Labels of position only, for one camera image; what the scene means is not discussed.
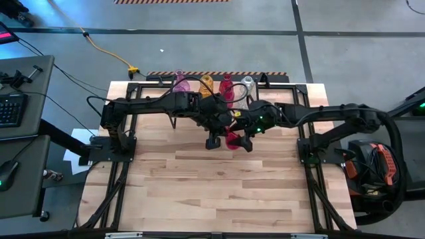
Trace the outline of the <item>red faceted glass vase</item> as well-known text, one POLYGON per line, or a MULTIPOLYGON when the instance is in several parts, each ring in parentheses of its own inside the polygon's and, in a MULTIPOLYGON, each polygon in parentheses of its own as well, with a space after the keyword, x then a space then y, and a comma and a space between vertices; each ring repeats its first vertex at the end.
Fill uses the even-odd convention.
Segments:
POLYGON ((240 146, 241 135, 230 130, 228 127, 226 129, 225 143, 229 150, 237 150, 241 148, 240 146))

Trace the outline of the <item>grey desk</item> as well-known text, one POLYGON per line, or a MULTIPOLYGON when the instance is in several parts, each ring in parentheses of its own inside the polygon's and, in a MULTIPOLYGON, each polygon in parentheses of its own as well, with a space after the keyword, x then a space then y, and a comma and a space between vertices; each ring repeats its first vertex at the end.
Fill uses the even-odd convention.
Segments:
POLYGON ((1 190, 5 182, 0 179, 0 219, 43 215, 43 171, 49 146, 47 135, 0 141, 0 165, 9 160, 19 163, 9 189, 1 190))
POLYGON ((0 90, 0 107, 5 105, 5 101, 1 99, 2 95, 7 97, 13 94, 24 94, 27 96, 20 126, 5 127, 1 123, 3 117, 0 114, 0 141, 38 134, 53 64, 54 56, 52 55, 0 60, 0 72, 12 76, 19 71, 22 76, 32 80, 31 83, 24 82, 18 88, 12 88, 6 84, 0 90))

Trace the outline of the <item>wooden shelf black frame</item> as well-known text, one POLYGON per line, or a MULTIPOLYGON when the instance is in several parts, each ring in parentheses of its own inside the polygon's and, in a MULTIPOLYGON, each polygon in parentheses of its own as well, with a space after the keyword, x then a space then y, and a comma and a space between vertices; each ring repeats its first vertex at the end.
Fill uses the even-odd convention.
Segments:
MULTIPOLYGON (((190 84, 190 87, 191 87, 191 89, 188 92, 198 92, 199 91, 200 82, 196 83, 195 80, 187 80, 187 81, 188 81, 188 83, 190 84)), ((239 101, 244 99, 244 98, 242 98, 243 96, 240 95, 241 85, 235 86, 235 84, 238 84, 238 82, 233 82, 233 87, 232 87, 232 89, 234 90, 234 100, 235 100, 235 102, 233 104, 228 105, 228 107, 230 107, 230 108, 239 108, 239 101)), ((217 83, 214 82, 214 87, 218 86, 218 88, 216 89, 217 92, 219 92, 219 90, 218 90, 219 85, 220 85, 220 82, 217 82, 217 83)), ((256 90, 256 100, 257 100, 258 99, 257 83, 255 83, 255 90, 256 90)))

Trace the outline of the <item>pink teardrop glass vase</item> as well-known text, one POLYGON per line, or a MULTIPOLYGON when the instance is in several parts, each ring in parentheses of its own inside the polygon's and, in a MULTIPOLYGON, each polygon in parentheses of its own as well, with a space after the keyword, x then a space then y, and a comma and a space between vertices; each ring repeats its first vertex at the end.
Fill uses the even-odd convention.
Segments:
POLYGON ((174 92, 188 92, 191 89, 190 84, 185 79, 185 75, 182 70, 175 71, 175 86, 174 92))

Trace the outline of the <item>yellow glass vase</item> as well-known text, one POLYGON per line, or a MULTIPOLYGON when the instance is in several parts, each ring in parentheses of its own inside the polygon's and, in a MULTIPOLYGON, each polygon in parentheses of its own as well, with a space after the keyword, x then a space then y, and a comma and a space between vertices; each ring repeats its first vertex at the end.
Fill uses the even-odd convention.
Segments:
POLYGON ((203 75, 201 78, 199 93, 203 98, 209 97, 214 93, 214 80, 210 75, 203 75))

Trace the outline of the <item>black stand with green light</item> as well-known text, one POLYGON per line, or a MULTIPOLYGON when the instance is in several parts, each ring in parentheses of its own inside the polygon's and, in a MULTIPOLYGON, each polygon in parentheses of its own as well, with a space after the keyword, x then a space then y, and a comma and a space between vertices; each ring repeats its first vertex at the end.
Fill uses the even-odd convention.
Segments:
POLYGON ((384 115, 394 121, 425 122, 425 86, 407 96, 399 106, 384 112, 384 115))

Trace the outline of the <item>black computer mouse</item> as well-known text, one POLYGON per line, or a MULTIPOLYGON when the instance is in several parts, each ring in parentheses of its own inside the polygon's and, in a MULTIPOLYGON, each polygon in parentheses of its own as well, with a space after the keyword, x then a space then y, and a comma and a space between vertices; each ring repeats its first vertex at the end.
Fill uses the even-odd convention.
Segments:
POLYGON ((15 160, 9 160, 0 165, 0 191, 7 191, 11 188, 17 169, 19 168, 19 162, 15 160))

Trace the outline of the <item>white paper sheet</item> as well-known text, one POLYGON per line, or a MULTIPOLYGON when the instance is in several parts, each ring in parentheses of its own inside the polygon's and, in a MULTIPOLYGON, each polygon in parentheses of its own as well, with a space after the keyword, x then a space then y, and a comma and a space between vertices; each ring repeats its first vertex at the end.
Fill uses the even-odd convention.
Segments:
MULTIPOLYGON (((73 129, 71 136, 78 139, 84 144, 89 144, 92 134, 86 129, 73 129)), ((63 161, 67 161, 71 164, 71 172, 73 175, 85 172, 90 168, 89 165, 80 166, 78 164, 79 158, 79 155, 71 152, 69 149, 65 151, 63 161)))

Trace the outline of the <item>black desk clamp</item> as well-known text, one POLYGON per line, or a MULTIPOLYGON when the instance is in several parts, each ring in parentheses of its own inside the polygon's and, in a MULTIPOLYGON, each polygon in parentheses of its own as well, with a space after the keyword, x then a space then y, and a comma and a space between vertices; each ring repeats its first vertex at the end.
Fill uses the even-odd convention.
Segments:
POLYGON ((43 72, 43 69, 37 65, 34 65, 33 68, 34 70, 29 76, 25 76, 19 70, 16 70, 14 76, 10 76, 5 72, 0 72, 0 84, 8 84, 15 90, 18 90, 24 83, 31 84, 33 82, 32 77, 38 72, 43 72))

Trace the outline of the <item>clear tall glass vase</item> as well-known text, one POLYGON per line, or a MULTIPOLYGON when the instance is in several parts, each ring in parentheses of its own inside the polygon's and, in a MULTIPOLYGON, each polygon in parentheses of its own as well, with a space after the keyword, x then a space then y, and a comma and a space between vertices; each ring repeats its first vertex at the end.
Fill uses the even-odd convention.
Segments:
POLYGON ((253 99, 256 99, 254 79, 251 76, 245 76, 240 82, 247 87, 247 89, 244 86, 240 87, 240 95, 243 96, 247 93, 249 96, 252 96, 253 99))

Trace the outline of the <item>black keyboard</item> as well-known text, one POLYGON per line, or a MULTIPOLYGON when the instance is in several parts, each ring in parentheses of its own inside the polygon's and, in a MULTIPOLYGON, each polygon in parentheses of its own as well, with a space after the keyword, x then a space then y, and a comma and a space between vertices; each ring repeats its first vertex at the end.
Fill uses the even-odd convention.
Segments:
POLYGON ((0 95, 0 128, 19 127, 27 102, 26 94, 0 95))

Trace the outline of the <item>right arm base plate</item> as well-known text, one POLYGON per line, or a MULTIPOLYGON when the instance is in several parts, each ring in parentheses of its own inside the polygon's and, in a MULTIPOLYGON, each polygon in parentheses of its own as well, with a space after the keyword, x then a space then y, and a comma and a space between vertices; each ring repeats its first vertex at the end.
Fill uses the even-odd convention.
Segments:
POLYGON ((316 165, 330 163, 339 165, 345 162, 339 142, 331 143, 327 147, 319 146, 312 148, 309 144, 309 139, 299 138, 297 140, 297 153, 299 155, 299 161, 304 164, 316 165))

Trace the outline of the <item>monitor with red screen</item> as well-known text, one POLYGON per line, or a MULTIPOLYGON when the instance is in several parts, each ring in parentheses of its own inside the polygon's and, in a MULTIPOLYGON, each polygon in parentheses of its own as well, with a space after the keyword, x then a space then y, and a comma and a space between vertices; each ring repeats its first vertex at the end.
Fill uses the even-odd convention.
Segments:
POLYGON ((0 21, 0 44, 18 42, 19 37, 0 21))

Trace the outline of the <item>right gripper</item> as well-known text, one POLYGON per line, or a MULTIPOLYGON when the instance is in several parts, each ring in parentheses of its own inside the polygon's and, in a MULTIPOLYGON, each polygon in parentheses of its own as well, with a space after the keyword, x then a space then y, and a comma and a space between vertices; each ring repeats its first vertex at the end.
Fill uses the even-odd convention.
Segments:
POLYGON ((253 150, 249 135, 264 133, 267 129, 273 128, 282 122, 281 113, 272 103, 266 100, 253 101, 248 110, 243 110, 240 113, 241 116, 228 130, 231 132, 244 130, 246 135, 240 137, 239 144, 247 152, 253 150))

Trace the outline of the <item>silver metal bracket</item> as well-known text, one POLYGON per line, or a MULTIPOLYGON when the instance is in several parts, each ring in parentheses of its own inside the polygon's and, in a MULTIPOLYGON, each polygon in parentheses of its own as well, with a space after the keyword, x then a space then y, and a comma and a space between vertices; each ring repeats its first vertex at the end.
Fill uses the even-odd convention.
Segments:
POLYGON ((329 239, 326 234, 302 234, 295 233, 290 235, 291 239, 329 239))
POLYGON ((140 239, 142 232, 111 232, 106 233, 104 239, 140 239))

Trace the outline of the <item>hazard-striped black mat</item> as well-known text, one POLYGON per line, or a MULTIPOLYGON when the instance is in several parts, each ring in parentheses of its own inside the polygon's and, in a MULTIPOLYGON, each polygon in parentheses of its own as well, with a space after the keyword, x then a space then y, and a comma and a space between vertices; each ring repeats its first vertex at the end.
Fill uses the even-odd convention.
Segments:
MULTIPOLYGON (((230 75, 233 80, 240 81, 246 76, 251 76, 254 80, 260 80, 264 73, 268 77, 269 82, 289 83, 290 78, 286 72, 261 72, 261 71, 181 71, 179 72, 184 76, 192 76, 201 78, 204 75, 209 75, 215 81, 221 81, 225 75, 230 75)), ((147 73, 148 80, 171 80, 176 71, 154 71, 147 73)))

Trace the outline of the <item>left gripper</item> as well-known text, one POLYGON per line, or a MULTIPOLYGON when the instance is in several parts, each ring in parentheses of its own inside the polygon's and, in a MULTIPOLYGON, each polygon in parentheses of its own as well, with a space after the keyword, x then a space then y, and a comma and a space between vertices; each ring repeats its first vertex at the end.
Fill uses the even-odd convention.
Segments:
POLYGON ((220 137, 217 135, 225 135, 227 127, 232 123, 225 98, 222 95, 208 96, 200 100, 199 106, 198 126, 211 132, 206 139, 205 148, 217 149, 221 146, 220 137))

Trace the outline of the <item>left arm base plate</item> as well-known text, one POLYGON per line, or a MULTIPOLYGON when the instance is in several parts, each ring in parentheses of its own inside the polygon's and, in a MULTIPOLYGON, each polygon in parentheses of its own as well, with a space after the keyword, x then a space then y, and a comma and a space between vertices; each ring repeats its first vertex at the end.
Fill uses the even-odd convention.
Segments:
POLYGON ((112 145, 110 137, 95 137, 86 147, 89 149, 88 161, 91 162, 132 162, 135 155, 137 138, 127 139, 127 147, 118 149, 112 145))

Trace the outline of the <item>orange and black device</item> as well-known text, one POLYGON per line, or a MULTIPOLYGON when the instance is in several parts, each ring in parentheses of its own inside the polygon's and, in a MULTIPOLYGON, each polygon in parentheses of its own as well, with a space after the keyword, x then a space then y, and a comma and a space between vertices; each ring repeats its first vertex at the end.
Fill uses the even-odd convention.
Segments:
POLYGON ((350 141, 342 152, 351 204, 355 212, 390 213, 400 175, 392 148, 376 141, 350 141))

